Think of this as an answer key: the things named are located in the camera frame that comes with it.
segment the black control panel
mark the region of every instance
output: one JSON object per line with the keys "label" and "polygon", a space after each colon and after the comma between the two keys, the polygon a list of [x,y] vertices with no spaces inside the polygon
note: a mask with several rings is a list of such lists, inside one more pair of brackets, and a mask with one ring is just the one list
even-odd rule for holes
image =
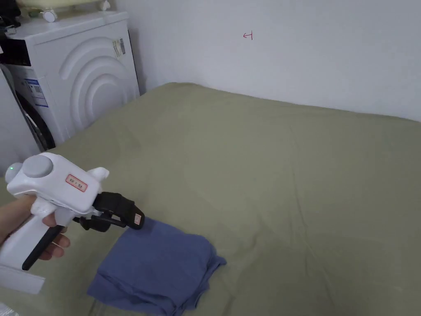
{"label": "black control panel", "polygon": [[11,64],[18,66],[31,66],[28,48],[24,40],[4,39],[0,40],[3,54],[0,54],[1,64]]}

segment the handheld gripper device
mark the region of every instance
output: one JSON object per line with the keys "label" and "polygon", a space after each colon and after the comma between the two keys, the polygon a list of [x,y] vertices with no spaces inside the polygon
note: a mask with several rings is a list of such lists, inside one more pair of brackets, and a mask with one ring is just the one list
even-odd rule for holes
{"label": "handheld gripper device", "polygon": [[[29,157],[11,165],[5,175],[15,197],[36,195],[32,216],[0,248],[0,285],[38,293],[43,278],[26,273],[61,230],[74,220],[86,229],[106,232],[110,225],[141,229],[145,216],[133,201],[118,193],[102,192],[105,168],[84,171],[52,153]],[[42,219],[54,212],[57,226]]]}

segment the person's hand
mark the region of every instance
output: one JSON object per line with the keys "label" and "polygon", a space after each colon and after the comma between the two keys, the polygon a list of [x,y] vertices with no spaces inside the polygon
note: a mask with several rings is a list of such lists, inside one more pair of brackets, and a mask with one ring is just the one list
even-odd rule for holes
{"label": "person's hand", "polygon": [[[8,238],[8,236],[17,230],[31,215],[31,206],[36,196],[25,195],[24,197],[0,207],[0,246]],[[57,225],[54,213],[43,219],[43,223],[49,227]],[[47,247],[41,254],[41,260],[50,260],[52,257],[62,257],[64,255],[63,248],[70,246],[70,240],[60,234],[54,242]]]}

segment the washing machine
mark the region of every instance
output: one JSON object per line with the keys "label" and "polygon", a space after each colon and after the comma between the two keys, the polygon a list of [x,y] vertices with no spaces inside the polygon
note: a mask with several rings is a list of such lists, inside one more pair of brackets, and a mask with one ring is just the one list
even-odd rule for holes
{"label": "washing machine", "polygon": [[0,62],[16,90],[61,144],[139,97],[126,12],[74,12],[48,23],[21,20],[2,43]]}

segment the green bedsheet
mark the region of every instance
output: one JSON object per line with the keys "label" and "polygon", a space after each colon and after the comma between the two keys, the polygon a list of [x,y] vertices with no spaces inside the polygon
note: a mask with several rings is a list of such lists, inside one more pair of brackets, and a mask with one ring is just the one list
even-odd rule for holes
{"label": "green bedsheet", "polygon": [[[168,84],[60,146],[111,171],[154,219],[208,238],[228,265],[187,315],[421,314],[421,125]],[[2,184],[1,202],[12,199]],[[123,230],[84,231],[37,262],[22,316],[128,315],[86,289]]]}

